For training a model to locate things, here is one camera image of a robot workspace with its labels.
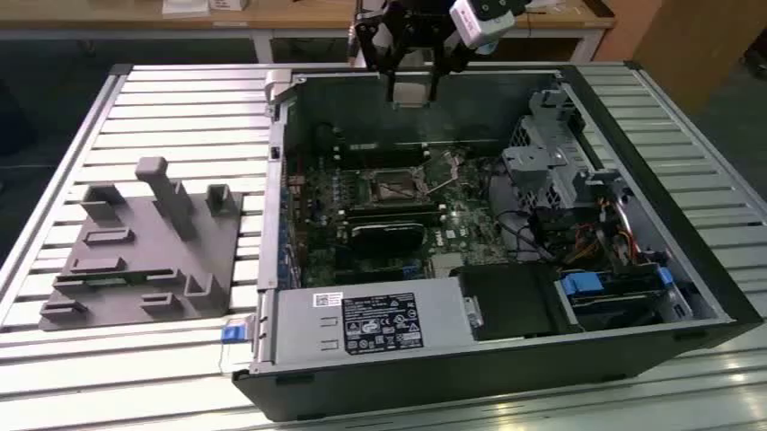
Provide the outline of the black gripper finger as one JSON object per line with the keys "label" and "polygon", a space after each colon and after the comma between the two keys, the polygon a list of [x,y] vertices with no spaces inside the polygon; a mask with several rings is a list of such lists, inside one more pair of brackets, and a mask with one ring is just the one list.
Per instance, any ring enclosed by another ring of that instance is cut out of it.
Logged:
{"label": "black gripper finger", "polygon": [[473,50],[461,40],[460,34],[453,32],[442,41],[432,47],[429,101],[436,101],[438,83],[444,76],[460,73],[465,70]]}
{"label": "black gripper finger", "polygon": [[[394,100],[396,70],[409,48],[410,32],[404,23],[389,24],[381,15],[354,18],[352,24],[365,67],[385,78],[385,100]],[[381,48],[373,43],[388,33],[388,43]]]}

